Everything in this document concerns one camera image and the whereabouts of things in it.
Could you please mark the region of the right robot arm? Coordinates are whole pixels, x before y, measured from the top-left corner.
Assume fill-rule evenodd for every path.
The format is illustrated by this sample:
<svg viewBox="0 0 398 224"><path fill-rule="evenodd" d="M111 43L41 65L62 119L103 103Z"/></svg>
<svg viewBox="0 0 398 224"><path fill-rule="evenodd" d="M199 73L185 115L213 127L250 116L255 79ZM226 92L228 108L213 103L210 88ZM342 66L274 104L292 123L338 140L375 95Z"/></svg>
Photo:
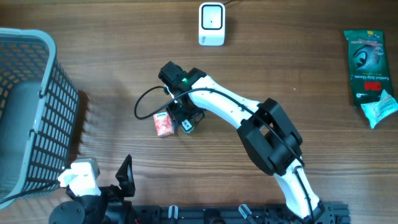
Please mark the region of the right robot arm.
<svg viewBox="0 0 398 224"><path fill-rule="evenodd" d="M223 88L204 71L184 71L168 62L159 79L172 96L166 109L186 133L198 123L198 115L210 111L236 128L250 160L279 184L286 206L301 223L317 223L325 212L305 175L302 137L275 100L249 100Z"/></svg>

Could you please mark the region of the green 3M gloves bag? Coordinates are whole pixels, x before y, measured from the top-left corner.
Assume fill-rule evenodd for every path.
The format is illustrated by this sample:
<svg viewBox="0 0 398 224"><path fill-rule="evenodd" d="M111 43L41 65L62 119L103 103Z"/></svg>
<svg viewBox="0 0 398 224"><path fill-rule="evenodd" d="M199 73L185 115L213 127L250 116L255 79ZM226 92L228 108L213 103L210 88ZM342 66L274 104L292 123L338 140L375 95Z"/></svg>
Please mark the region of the green 3M gloves bag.
<svg viewBox="0 0 398 224"><path fill-rule="evenodd" d="M382 91L394 90L381 30L345 30L348 41L349 80L353 103L360 107L380 100Z"/></svg>

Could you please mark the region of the orange tissue pack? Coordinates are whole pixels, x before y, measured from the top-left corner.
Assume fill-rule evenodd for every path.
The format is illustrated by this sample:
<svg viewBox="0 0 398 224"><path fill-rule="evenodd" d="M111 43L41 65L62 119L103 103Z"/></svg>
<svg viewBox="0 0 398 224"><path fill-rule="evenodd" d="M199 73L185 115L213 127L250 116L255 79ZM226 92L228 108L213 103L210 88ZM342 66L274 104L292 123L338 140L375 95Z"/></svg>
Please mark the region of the orange tissue pack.
<svg viewBox="0 0 398 224"><path fill-rule="evenodd" d="M174 125L168 112L153 115L155 128L159 137L165 137L174 133Z"/></svg>

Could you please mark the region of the green white medicine box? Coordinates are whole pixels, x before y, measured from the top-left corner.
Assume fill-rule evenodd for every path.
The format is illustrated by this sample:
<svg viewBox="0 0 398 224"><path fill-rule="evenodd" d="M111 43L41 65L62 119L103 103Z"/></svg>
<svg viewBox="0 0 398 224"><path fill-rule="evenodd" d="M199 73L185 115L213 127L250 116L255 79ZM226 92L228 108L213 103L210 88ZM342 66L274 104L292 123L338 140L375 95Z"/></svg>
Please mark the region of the green white medicine box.
<svg viewBox="0 0 398 224"><path fill-rule="evenodd" d="M190 134L194 130L194 125L187 119L181 122L181 128L185 134Z"/></svg>

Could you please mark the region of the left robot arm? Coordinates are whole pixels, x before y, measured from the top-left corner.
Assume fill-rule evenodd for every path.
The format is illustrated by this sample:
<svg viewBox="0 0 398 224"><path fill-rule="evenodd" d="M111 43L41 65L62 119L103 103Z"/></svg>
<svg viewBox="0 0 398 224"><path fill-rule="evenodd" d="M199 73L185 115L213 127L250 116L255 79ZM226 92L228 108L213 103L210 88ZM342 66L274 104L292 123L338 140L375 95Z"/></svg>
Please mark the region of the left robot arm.
<svg viewBox="0 0 398 224"><path fill-rule="evenodd" d="M132 157L127 155L117 171L118 185L98 186L100 169L96 159L77 159L58 177L70 201L55 207L49 224L137 224L139 215L126 197L133 197L136 188L132 174Z"/></svg>

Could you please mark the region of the teal wet wipe pack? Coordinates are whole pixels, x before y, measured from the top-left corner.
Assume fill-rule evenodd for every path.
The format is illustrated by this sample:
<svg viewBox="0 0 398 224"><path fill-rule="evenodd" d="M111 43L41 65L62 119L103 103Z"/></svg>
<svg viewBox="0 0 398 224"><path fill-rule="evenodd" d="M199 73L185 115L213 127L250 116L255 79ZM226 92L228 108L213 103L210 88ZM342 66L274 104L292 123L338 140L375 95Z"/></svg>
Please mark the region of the teal wet wipe pack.
<svg viewBox="0 0 398 224"><path fill-rule="evenodd" d="M383 90L379 101L361 104L361 108L364 111L365 117L369 120L371 129L374 129L381 120L397 112L397 102L392 95Z"/></svg>

